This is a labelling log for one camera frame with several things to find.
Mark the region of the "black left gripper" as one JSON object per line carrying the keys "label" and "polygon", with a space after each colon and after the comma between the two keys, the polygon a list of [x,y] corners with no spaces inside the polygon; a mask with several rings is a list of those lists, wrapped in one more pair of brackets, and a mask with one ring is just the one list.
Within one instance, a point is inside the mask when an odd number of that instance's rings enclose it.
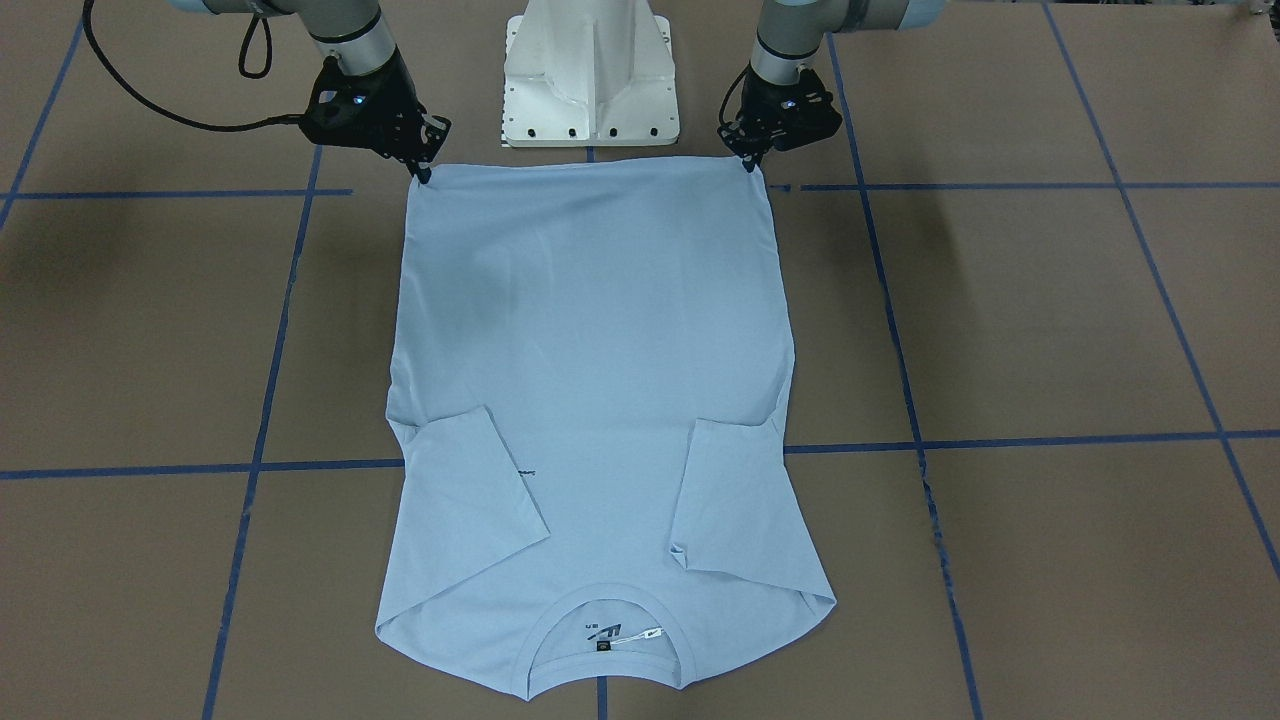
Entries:
{"label": "black left gripper", "polygon": [[835,95],[805,65],[794,85],[773,85],[744,67],[722,100],[718,120],[719,140],[746,173],[753,173],[771,150],[785,152],[820,142],[844,126]]}

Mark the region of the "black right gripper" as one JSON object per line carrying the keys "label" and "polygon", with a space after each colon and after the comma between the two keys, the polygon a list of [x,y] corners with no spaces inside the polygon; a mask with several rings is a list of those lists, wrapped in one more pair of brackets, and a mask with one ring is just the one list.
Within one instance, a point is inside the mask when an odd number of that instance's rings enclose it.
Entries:
{"label": "black right gripper", "polygon": [[401,51],[375,70],[348,76],[337,58],[323,61],[300,120],[316,145],[367,149],[410,167],[422,186],[451,132],[451,120],[431,115],[419,101]]}

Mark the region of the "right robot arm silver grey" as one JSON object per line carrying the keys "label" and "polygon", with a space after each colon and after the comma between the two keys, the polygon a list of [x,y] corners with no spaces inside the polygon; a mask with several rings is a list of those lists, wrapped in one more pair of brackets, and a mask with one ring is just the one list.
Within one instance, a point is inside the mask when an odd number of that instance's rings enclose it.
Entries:
{"label": "right robot arm silver grey", "polygon": [[298,127],[312,143],[364,149],[403,165],[421,184],[451,122],[419,101],[402,53],[376,1],[175,1],[183,12],[296,15],[323,55]]}

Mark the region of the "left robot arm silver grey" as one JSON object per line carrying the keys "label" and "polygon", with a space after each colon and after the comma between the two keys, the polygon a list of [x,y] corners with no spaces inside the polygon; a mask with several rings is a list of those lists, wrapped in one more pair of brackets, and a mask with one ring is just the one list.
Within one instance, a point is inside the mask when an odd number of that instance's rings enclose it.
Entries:
{"label": "left robot arm silver grey", "polygon": [[905,31],[934,22],[943,1],[765,1],[751,56],[719,106],[717,133],[745,172],[771,151],[832,137],[844,118],[813,68],[827,35]]}

